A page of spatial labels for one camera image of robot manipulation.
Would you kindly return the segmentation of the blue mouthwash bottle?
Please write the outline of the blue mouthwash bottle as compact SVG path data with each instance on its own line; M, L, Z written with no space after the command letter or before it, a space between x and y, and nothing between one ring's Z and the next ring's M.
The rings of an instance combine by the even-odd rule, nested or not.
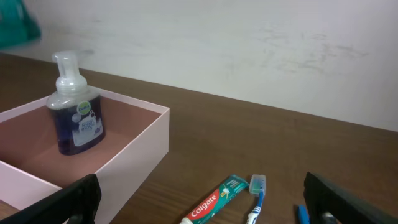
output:
M1 0L1 50L39 40L41 35L23 0Z

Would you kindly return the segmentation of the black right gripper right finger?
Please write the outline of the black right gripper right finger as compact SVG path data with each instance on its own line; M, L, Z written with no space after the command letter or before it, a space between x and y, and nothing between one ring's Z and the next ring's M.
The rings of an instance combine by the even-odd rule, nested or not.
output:
M303 195L310 224L397 224L396 217L355 197L318 174L306 174Z

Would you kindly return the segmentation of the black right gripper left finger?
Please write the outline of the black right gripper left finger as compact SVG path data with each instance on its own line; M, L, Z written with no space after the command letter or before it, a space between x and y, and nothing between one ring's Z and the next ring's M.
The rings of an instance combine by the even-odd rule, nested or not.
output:
M97 176L89 174L1 220L1 224L94 224L101 196Z

